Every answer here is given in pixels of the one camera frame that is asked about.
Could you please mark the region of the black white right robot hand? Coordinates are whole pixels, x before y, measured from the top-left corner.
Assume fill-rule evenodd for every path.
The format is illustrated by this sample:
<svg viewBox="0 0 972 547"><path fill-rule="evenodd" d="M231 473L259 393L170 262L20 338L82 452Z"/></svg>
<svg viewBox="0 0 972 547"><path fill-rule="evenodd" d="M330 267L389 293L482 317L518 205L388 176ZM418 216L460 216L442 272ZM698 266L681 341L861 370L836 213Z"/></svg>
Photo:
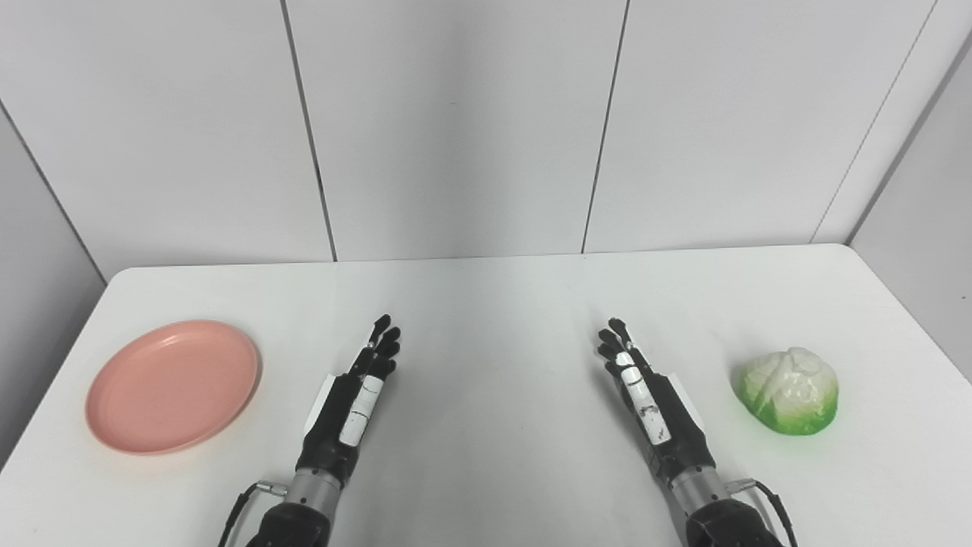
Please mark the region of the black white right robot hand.
<svg viewBox="0 0 972 547"><path fill-rule="evenodd" d="M598 353L614 379L628 411L649 444L649 468L657 478L674 481L688 471L715 469L702 427L690 413L670 377L654 371L635 344L627 324L608 319L598 332Z"/></svg>

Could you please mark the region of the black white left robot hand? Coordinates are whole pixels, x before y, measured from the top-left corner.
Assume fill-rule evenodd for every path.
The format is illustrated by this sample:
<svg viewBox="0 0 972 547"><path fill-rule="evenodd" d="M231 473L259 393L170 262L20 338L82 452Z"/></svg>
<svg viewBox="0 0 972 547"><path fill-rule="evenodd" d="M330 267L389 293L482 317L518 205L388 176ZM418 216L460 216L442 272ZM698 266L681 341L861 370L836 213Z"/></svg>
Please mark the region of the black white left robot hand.
<svg viewBox="0 0 972 547"><path fill-rule="evenodd" d="M349 370L331 382L315 422L303 437L296 470L327 473L341 488L347 486L381 391L398 366L395 358L402 329L391 323L391 316L380 316Z"/></svg>

